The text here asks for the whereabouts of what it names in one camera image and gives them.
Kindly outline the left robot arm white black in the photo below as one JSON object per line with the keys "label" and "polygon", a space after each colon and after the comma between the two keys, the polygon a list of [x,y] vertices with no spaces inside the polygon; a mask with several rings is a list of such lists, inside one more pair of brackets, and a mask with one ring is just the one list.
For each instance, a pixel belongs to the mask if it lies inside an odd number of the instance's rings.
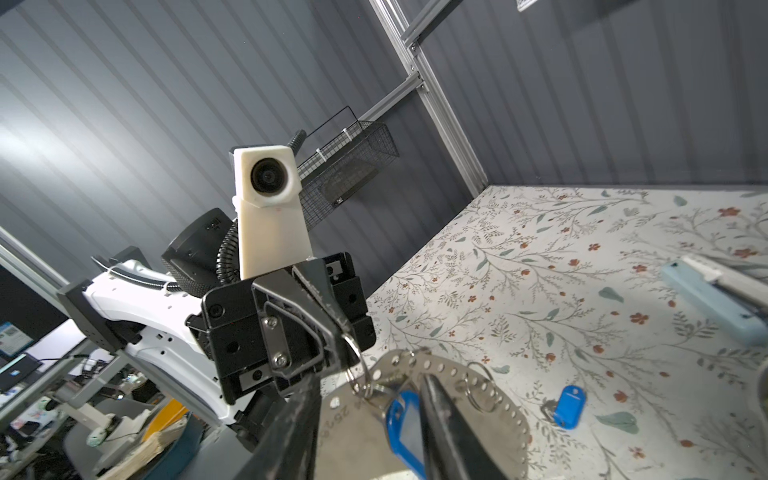
{"label": "left robot arm white black", "polygon": [[131,247],[57,296],[89,340],[254,449],[305,376],[356,365],[376,333],[348,253],[252,278],[238,254],[236,222],[212,209],[168,246],[164,272]]}

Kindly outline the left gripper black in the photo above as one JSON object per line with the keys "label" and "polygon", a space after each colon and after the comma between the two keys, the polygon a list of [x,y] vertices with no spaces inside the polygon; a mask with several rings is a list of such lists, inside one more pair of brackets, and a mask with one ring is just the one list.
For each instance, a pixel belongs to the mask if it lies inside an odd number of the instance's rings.
{"label": "left gripper black", "polygon": [[352,369],[376,341],[347,252],[217,287],[186,325],[229,405],[268,385],[287,396],[306,375]]}

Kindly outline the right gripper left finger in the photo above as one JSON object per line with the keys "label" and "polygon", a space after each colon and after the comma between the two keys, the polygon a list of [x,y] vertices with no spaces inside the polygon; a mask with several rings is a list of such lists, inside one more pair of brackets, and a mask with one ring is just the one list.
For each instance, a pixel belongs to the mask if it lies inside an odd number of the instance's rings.
{"label": "right gripper left finger", "polygon": [[235,479],[313,479],[321,401],[320,379],[302,379]]}

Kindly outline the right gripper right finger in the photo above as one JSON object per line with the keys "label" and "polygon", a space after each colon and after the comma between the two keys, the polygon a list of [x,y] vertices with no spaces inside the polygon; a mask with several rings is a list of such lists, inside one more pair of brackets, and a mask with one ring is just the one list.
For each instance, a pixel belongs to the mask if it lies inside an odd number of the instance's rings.
{"label": "right gripper right finger", "polygon": [[422,377],[419,397],[427,479],[506,479],[436,376]]}

